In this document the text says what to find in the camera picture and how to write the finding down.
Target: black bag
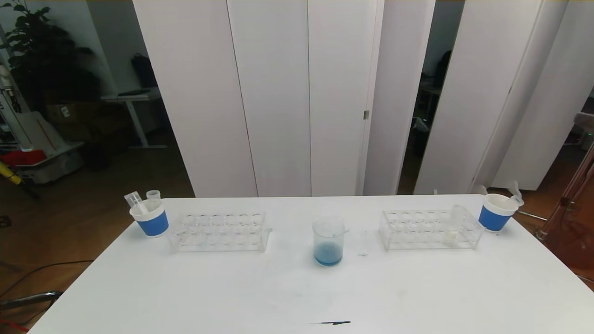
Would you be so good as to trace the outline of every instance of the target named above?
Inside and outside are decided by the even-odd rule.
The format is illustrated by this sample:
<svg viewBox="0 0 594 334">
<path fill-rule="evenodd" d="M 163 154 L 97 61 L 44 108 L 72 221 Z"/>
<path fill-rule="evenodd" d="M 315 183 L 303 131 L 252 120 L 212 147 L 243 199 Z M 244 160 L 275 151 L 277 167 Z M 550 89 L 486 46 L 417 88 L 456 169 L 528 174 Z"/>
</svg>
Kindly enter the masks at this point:
<svg viewBox="0 0 594 334">
<path fill-rule="evenodd" d="M 132 58 L 132 67 L 136 72 L 140 87 L 157 87 L 157 79 L 154 77 L 153 67 L 150 65 L 150 59 L 137 53 Z"/>
</svg>

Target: potted plant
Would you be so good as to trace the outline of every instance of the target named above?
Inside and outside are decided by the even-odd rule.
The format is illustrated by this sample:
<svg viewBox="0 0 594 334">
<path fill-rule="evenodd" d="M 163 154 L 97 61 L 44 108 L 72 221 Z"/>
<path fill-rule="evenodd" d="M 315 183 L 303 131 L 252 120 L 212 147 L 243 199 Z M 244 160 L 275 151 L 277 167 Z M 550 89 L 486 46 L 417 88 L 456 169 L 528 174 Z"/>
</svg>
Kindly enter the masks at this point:
<svg viewBox="0 0 594 334">
<path fill-rule="evenodd" d="M 97 99 L 99 79 L 81 63 L 84 56 L 92 55 L 91 49 L 77 47 L 68 32 L 50 23 L 49 7 L 33 12 L 26 1 L 11 0 L 0 8 L 21 13 L 0 49 L 14 53 L 8 60 L 11 73 L 32 110 L 45 110 L 48 92 L 60 100 Z"/>
</svg>

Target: yellow pole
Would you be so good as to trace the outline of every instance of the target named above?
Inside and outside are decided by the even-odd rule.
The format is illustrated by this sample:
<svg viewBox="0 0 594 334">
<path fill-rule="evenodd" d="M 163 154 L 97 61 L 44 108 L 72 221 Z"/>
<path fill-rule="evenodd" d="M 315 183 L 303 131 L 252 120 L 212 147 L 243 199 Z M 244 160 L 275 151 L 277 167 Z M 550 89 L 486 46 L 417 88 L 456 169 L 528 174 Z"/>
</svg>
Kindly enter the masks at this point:
<svg viewBox="0 0 594 334">
<path fill-rule="evenodd" d="M 18 177 L 17 174 L 11 171 L 10 168 L 8 168 L 7 165 L 4 165 L 2 162 L 0 162 L 0 175 L 9 179 L 14 184 L 21 184 L 22 182 L 21 178 Z"/>
</svg>

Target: blue liquid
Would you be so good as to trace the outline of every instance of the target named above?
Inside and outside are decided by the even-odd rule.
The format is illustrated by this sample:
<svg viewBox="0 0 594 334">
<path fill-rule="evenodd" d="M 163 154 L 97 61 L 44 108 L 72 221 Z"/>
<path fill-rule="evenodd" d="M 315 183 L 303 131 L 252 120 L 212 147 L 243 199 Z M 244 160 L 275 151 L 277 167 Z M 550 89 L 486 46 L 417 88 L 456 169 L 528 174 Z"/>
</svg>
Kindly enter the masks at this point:
<svg viewBox="0 0 594 334">
<path fill-rule="evenodd" d="M 333 242 L 322 242 L 315 246 L 314 257 L 322 266 L 334 266 L 342 260 L 342 247 Z"/>
</svg>

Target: glass beaker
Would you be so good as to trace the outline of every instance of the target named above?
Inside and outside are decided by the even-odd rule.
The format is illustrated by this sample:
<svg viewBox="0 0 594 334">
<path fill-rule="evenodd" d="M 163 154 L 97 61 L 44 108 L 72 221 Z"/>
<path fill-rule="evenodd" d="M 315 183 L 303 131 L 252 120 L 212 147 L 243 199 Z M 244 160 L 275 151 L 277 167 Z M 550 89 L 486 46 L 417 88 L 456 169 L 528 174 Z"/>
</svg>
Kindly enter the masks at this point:
<svg viewBox="0 0 594 334">
<path fill-rule="evenodd" d="M 340 217 L 320 217 L 311 225 L 314 230 L 314 258 L 322 266 L 335 266 L 342 260 L 346 225 Z"/>
</svg>

